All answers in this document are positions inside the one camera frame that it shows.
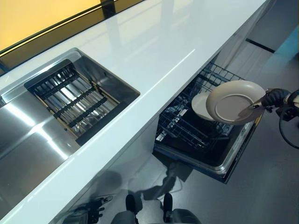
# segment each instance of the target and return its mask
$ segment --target cable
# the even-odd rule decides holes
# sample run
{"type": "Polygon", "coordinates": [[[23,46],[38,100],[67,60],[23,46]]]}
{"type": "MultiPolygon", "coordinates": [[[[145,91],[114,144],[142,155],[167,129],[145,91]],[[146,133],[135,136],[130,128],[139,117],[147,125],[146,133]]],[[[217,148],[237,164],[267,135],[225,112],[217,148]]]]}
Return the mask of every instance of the cable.
{"type": "Polygon", "coordinates": [[[288,112],[289,110],[291,110],[291,109],[292,109],[292,107],[285,107],[285,108],[282,110],[282,112],[281,112],[281,114],[280,114],[280,116],[279,116],[279,131],[280,131],[281,136],[282,136],[282,137],[284,138],[284,140],[286,141],[286,143],[288,143],[290,146],[292,146],[292,147],[294,147],[294,148],[296,148],[296,149],[299,149],[299,146],[294,145],[293,143],[291,143],[291,142],[286,138],[285,133],[284,133],[284,131],[283,131],[283,129],[282,129],[282,121],[283,121],[284,114],[285,114],[286,112],[288,112]]]}

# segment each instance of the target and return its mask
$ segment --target white plate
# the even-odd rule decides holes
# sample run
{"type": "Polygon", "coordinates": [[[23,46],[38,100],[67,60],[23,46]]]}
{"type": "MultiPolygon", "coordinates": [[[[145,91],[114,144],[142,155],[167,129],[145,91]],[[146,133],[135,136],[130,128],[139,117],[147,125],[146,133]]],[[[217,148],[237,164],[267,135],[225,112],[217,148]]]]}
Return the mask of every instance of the white plate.
{"type": "Polygon", "coordinates": [[[201,92],[193,97],[191,106],[194,112],[203,119],[214,120],[206,110],[206,99],[209,92],[201,92]]]}
{"type": "Polygon", "coordinates": [[[248,123],[264,110],[249,109],[265,95],[265,90],[256,83],[236,80],[217,86],[206,100],[208,113],[217,121],[232,125],[248,123]]]}

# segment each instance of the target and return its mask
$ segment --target dishwasher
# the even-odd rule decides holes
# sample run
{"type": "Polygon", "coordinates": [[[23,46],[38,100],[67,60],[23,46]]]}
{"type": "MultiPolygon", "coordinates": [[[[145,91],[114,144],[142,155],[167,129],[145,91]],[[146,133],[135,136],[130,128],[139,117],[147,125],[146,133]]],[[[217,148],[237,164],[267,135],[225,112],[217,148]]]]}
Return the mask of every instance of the dishwasher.
{"type": "Polygon", "coordinates": [[[162,111],[154,150],[227,183],[259,118],[242,126],[199,117],[191,107],[194,96],[241,77],[210,62],[162,111]]]}

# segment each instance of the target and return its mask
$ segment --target stainless steel sink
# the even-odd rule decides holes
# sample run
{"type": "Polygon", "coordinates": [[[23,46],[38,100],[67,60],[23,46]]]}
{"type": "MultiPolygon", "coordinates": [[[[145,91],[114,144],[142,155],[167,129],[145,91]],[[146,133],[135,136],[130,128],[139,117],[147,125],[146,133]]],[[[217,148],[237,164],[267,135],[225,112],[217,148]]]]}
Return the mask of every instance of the stainless steel sink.
{"type": "Polygon", "coordinates": [[[78,49],[3,89],[0,218],[138,96],[78,49]]]}

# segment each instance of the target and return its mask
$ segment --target robotic arm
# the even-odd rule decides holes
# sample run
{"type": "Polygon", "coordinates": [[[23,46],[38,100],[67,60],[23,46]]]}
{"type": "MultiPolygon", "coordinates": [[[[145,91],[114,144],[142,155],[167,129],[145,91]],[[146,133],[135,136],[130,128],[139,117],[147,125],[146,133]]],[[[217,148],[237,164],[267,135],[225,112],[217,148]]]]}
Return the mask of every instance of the robotic arm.
{"type": "Polygon", "coordinates": [[[294,117],[299,117],[299,90],[290,93],[283,89],[268,89],[266,95],[251,105],[252,109],[266,109],[272,112],[276,109],[279,116],[279,131],[284,140],[292,147],[299,149],[299,146],[291,143],[285,136],[282,121],[290,121],[294,117]]]}

